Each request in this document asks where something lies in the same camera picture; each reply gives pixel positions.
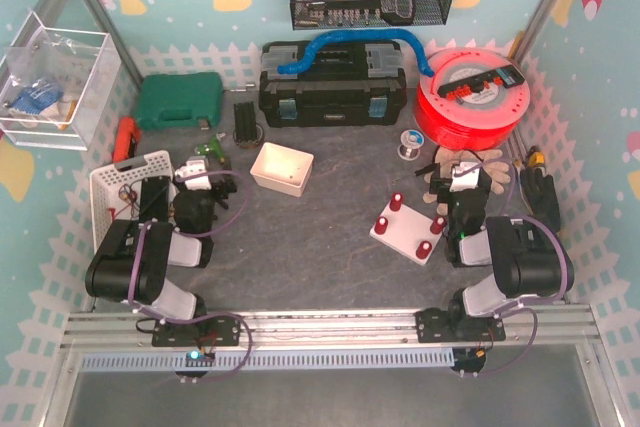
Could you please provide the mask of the black handled screwdriver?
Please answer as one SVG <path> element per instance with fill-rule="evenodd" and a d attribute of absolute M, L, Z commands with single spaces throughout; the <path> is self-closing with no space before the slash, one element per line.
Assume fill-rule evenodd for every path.
<path fill-rule="evenodd" d="M 416 170 L 414 172 L 414 175 L 416 177 L 424 177 L 425 175 L 433 174 L 437 167 L 438 167 L 437 163 L 429 164 L 421 169 Z"/>

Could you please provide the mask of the white spring tray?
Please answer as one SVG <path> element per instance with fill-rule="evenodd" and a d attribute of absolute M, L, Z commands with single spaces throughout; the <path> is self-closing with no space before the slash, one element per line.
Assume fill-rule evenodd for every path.
<path fill-rule="evenodd" d="M 265 142 L 250 174 L 260 187 L 299 198 L 310 178 L 313 161 L 311 153 Z"/>

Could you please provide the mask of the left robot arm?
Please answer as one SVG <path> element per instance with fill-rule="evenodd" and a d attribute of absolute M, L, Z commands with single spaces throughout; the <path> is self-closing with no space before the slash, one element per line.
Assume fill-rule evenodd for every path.
<path fill-rule="evenodd" d="M 239 344 L 240 322 L 228 315 L 207 316 L 202 297 L 167 278 L 171 267 L 204 268 L 214 242 L 206 233 L 217 219 L 215 206 L 226 207 L 235 184 L 222 181 L 209 190 L 179 187 L 175 196 L 167 176 L 146 178 L 135 191 L 134 216 L 114 217 L 85 275 L 87 293 L 101 300 L 141 307 L 153 326 L 136 329 L 151 337 L 154 347 L 194 347 L 194 356 L 214 356 L 216 347 Z"/>

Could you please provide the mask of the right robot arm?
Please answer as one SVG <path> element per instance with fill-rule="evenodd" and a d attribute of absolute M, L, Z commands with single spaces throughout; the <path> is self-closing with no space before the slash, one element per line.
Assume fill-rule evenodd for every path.
<path fill-rule="evenodd" d="M 541 167 L 520 169 L 512 182 L 531 214 L 489 216 L 491 178 L 483 164 L 458 163 L 448 176 L 442 168 L 433 163 L 422 171 L 430 177 L 430 193 L 448 209 L 447 260 L 456 268 L 488 266 L 492 272 L 457 290 L 446 309 L 417 312 L 417 339 L 425 344 L 503 341 L 508 314 L 531 304 L 553 303 L 574 283 L 574 267 L 558 237 L 553 178 Z"/>

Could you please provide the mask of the red spring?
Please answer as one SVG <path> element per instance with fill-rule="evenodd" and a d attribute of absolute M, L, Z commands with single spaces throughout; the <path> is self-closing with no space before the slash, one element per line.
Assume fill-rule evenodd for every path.
<path fill-rule="evenodd" d="M 404 197 L 401 193 L 396 192 L 392 195 L 390 203 L 389 203 L 389 208 L 392 212 L 398 212 L 404 202 Z"/>
<path fill-rule="evenodd" d="M 377 235 L 384 235 L 387 231 L 389 221 L 386 217 L 380 216 L 375 223 L 374 232 Z"/>
<path fill-rule="evenodd" d="M 422 241 L 416 248 L 415 255 L 418 259 L 427 259 L 432 251 L 432 244 L 429 241 Z"/>
<path fill-rule="evenodd" d="M 447 221 L 443 216 L 437 216 L 430 225 L 430 232 L 433 235 L 440 235 L 446 227 Z"/>

